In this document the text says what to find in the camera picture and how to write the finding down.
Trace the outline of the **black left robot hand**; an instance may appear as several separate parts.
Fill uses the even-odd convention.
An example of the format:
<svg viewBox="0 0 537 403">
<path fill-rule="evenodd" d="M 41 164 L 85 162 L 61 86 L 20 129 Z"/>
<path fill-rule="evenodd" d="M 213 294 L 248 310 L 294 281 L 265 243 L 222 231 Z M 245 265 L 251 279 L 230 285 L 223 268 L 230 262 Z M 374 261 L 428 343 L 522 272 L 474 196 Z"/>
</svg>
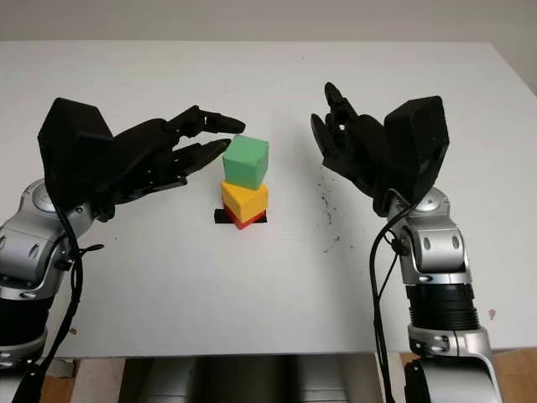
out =
<svg viewBox="0 0 537 403">
<path fill-rule="evenodd" d="M 169 121 L 153 118 L 120 133 L 87 169 L 84 188 L 90 192 L 93 217 L 107 222 L 119 204 L 186 185 L 189 175 L 209 165 L 231 143 L 216 139 L 177 149 L 182 138 L 204 132 L 239 134 L 245 128 L 236 118 L 192 106 Z"/>
</svg>

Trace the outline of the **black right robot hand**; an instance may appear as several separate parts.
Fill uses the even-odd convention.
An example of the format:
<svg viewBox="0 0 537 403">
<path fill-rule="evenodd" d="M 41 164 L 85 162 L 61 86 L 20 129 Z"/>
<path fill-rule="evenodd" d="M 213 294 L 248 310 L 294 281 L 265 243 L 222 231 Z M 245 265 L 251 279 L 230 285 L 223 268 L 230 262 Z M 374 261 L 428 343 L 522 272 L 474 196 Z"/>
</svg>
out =
<svg viewBox="0 0 537 403">
<path fill-rule="evenodd" d="M 310 116 L 322 164 L 371 197 L 374 212 L 386 217 L 391 196 L 389 150 L 383 125 L 370 115 L 357 113 L 333 83 L 327 82 L 324 92 L 330 111 L 324 118 L 315 113 Z"/>
</svg>

